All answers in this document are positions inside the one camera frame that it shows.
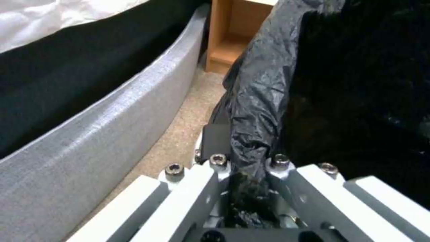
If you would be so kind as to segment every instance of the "wooden shelf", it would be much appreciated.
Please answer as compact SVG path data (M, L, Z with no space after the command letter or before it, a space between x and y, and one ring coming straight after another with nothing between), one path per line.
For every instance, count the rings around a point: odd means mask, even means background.
M213 49L209 59L231 65L242 54L251 39L252 37L230 34Z
M212 0L206 71L226 74L277 0Z

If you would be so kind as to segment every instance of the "mattress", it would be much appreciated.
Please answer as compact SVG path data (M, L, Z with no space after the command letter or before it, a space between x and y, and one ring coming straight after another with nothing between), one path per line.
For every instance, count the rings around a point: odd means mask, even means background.
M63 28L94 22L148 0L2 0L0 53L26 45Z

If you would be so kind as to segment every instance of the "beige carpet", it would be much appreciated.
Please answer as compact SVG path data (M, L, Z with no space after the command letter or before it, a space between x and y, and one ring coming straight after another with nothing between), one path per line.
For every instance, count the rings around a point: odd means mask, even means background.
M202 64L198 65L187 97L163 136L70 235L103 209L138 176L157 178L159 172L170 163L180 163L190 167L194 144L203 125L207 124L212 110L225 92L222 79L222 75L206 73L203 71Z

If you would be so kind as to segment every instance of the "black plastic bag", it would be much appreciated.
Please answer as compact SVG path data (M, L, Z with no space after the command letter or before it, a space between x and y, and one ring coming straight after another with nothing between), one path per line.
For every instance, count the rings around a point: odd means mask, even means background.
M429 18L425 0L280 0L212 115L227 113L232 162L248 177L232 183L233 205L270 206L264 161L284 152L347 179L375 174L429 207Z

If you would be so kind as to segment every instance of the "gray fabric cushion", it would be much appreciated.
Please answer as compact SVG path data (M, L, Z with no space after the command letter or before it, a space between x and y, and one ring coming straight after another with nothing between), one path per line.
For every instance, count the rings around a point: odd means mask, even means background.
M0 161L0 240L58 241L163 134L195 71L209 8L105 98Z

